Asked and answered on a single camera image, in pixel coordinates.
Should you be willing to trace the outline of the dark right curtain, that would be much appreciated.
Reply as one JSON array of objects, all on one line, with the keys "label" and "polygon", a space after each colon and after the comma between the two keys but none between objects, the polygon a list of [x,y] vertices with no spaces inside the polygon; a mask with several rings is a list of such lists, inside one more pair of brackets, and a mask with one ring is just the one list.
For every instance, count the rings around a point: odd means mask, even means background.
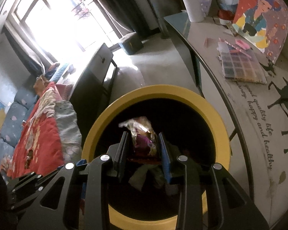
[{"label": "dark right curtain", "polygon": [[98,0],[105,11],[121,28],[136,32],[146,39],[158,32],[168,39],[164,17],[182,9],[181,0]]}]

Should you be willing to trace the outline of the round table mirror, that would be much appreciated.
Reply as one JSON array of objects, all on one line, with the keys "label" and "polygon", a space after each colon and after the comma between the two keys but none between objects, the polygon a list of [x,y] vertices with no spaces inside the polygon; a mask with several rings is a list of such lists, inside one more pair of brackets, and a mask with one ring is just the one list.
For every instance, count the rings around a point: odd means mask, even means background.
[{"label": "round table mirror", "polygon": [[233,22],[239,0],[216,0],[218,11],[217,16],[221,25]]}]

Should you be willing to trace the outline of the blue floral sofa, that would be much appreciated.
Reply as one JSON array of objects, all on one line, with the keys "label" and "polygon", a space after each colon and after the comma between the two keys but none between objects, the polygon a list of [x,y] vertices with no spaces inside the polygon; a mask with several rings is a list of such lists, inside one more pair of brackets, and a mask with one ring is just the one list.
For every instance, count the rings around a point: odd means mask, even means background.
[{"label": "blue floral sofa", "polygon": [[[60,64],[51,78],[45,78],[50,82],[54,82],[58,89],[57,81],[60,79],[66,68],[66,64]],[[33,88],[36,79],[29,79],[25,85],[18,90],[14,102],[11,104],[3,125],[0,128],[0,172],[6,175],[24,125],[40,98]]]}]

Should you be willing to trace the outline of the purple snack wrapper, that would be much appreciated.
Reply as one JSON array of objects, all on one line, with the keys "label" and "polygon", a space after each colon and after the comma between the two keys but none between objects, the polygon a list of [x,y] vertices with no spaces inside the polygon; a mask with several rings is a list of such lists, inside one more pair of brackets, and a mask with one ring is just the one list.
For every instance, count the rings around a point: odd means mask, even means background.
[{"label": "purple snack wrapper", "polygon": [[119,123],[118,126],[120,128],[125,127],[130,131],[136,155],[143,157],[156,155],[156,133],[147,117],[132,118]]}]

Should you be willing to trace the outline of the red floral blanket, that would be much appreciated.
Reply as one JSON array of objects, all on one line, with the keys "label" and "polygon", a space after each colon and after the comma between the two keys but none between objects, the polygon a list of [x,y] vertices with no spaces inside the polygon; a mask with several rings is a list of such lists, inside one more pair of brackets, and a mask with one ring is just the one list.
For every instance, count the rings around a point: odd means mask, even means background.
[{"label": "red floral blanket", "polygon": [[31,172],[45,176],[66,163],[77,163],[81,143],[71,102],[62,99],[56,84],[50,82],[24,125],[7,175],[12,179]]}]

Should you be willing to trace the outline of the blue storage stool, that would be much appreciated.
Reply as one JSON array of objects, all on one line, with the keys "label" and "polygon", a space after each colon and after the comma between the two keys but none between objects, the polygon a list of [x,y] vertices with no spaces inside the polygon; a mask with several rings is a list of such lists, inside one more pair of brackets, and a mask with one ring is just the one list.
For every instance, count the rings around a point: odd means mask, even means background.
[{"label": "blue storage stool", "polygon": [[129,56],[143,49],[143,43],[136,32],[124,35],[118,44]]}]

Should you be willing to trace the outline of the dark left curtain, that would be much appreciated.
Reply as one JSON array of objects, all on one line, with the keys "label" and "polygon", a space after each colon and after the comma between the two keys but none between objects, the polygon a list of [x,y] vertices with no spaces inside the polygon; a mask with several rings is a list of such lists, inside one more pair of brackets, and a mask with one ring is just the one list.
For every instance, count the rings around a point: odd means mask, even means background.
[{"label": "dark left curtain", "polygon": [[3,27],[2,32],[7,37],[9,44],[12,49],[24,65],[26,69],[35,77],[39,77],[40,75],[45,74],[45,66],[43,65],[40,58],[30,49],[21,45],[18,40],[16,40],[11,32],[8,30],[6,26]]}]

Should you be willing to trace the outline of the wooden coffee table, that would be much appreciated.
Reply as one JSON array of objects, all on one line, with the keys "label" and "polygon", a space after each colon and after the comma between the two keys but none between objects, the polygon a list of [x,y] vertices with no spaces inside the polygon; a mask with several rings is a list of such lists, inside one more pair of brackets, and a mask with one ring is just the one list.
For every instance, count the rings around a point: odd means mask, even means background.
[{"label": "wooden coffee table", "polygon": [[76,112],[77,125],[83,138],[109,105],[117,68],[112,51],[103,43],[80,62],[73,74],[60,81],[72,85],[67,100]]}]

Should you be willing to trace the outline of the white paper towel roll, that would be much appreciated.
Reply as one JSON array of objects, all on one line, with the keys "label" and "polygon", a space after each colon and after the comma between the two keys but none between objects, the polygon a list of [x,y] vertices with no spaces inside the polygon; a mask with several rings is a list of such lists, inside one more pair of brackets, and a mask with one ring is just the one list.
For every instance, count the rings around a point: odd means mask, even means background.
[{"label": "white paper towel roll", "polygon": [[204,13],[201,9],[200,0],[183,0],[190,22],[202,22]]}]

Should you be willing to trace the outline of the girl portrait painting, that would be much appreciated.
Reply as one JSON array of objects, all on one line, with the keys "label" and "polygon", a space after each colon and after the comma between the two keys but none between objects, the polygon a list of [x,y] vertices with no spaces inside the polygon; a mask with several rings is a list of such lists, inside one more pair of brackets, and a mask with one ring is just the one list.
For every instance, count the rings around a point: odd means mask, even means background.
[{"label": "girl portrait painting", "polygon": [[239,0],[233,27],[275,63],[288,34],[288,7],[283,0]]}]

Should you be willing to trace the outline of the brown paper bag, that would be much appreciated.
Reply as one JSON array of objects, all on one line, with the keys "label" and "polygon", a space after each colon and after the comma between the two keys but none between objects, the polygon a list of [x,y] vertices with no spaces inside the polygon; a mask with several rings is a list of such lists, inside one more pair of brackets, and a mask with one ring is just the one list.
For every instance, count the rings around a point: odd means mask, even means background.
[{"label": "brown paper bag", "polygon": [[39,97],[42,96],[44,90],[47,88],[49,83],[50,81],[47,80],[44,75],[41,75],[36,79],[33,88]]}]

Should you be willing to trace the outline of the bead organizer box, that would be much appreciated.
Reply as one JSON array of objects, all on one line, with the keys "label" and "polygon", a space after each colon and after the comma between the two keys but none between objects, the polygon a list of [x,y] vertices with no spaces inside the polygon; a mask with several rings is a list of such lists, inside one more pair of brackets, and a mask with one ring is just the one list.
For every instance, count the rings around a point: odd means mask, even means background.
[{"label": "bead organizer box", "polygon": [[218,42],[217,50],[225,79],[267,84],[264,71],[251,50],[242,53],[227,42]]}]

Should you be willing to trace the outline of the dark curtain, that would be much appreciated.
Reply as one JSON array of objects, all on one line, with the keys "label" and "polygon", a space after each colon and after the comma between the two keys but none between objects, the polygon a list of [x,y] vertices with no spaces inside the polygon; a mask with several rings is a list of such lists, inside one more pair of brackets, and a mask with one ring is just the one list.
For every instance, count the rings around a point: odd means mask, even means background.
[{"label": "dark curtain", "polygon": [[121,28],[136,32],[146,39],[158,32],[168,39],[164,17],[182,9],[181,0],[98,0],[105,11]]},{"label": "dark curtain", "polygon": [[45,74],[45,66],[43,65],[40,58],[30,49],[21,45],[18,40],[16,40],[11,32],[8,30],[6,26],[3,27],[2,32],[7,37],[9,44],[12,49],[24,65],[26,69],[35,77],[39,77],[40,75]]}]

